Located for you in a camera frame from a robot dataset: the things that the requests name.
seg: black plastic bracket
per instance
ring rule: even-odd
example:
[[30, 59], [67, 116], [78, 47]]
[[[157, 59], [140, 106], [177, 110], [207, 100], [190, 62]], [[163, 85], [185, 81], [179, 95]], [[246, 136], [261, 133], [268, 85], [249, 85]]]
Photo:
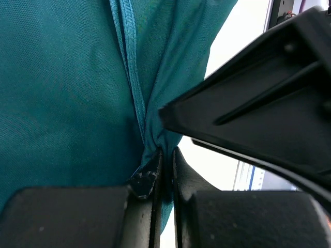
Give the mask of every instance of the black plastic bracket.
[[296, 184], [331, 211], [331, 28], [310, 9], [160, 110], [165, 128]]
[[273, 0], [267, 29], [276, 26], [281, 16], [293, 10], [294, 1], [295, 0]]
[[17, 192], [0, 216], [0, 247], [159, 247], [162, 161], [157, 151], [120, 187]]
[[328, 248], [327, 218], [303, 192], [220, 191], [173, 153], [177, 248]]

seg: black plastic part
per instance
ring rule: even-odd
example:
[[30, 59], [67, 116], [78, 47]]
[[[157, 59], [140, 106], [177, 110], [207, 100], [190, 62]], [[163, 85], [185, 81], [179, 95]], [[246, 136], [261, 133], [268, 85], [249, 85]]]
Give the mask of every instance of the black plastic part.
[[322, 16], [326, 19], [326, 21], [331, 24], [331, 7], [328, 10], [321, 11]]
[[327, 219], [302, 192], [222, 192], [173, 153], [177, 248], [327, 248]]
[[273, 0], [267, 29], [279, 24], [279, 18], [282, 18], [286, 13], [291, 12], [293, 10], [293, 5], [294, 0]]
[[331, 211], [330, 44], [328, 22], [309, 9], [161, 109], [163, 125], [284, 177]]
[[277, 19], [277, 25], [290, 19], [290, 18], [293, 18], [293, 16], [290, 14], [290, 13], [285, 13], [284, 15], [282, 15], [281, 17], [279, 17]]
[[173, 152], [174, 214], [176, 247], [197, 247], [193, 235], [192, 207], [187, 204], [197, 190], [216, 190], [185, 161], [179, 148]]
[[17, 192], [0, 216], [0, 247], [159, 247], [162, 161], [157, 151], [122, 187]]

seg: teal fabric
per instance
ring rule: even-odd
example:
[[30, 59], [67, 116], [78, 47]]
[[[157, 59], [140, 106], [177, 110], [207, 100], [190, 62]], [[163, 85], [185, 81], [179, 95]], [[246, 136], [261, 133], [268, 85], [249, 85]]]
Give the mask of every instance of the teal fabric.
[[0, 209], [23, 187], [117, 185], [157, 147], [168, 158], [180, 136], [157, 111], [203, 80], [235, 2], [0, 0]]

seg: teal cloth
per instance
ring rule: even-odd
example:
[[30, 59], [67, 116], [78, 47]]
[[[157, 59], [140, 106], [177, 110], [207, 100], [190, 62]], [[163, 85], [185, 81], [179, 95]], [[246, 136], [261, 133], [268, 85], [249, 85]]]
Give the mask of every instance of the teal cloth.
[[180, 136], [158, 109], [203, 80], [235, 2], [0, 0], [0, 209], [23, 187], [123, 184], [157, 147], [168, 158]]

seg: light background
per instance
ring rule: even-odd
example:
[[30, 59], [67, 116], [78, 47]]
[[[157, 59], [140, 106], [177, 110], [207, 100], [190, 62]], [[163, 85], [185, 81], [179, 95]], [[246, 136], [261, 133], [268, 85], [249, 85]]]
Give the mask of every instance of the light background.
[[[238, 0], [210, 50], [206, 77], [225, 64], [264, 32], [272, 0]], [[327, 9], [328, 0], [306, 0], [306, 8], [315, 5]], [[301, 0], [295, 0], [297, 13]], [[179, 147], [187, 163], [201, 176], [221, 190], [232, 190], [238, 161], [194, 145], [183, 137]], [[160, 248], [175, 248], [174, 212], [161, 235]]]

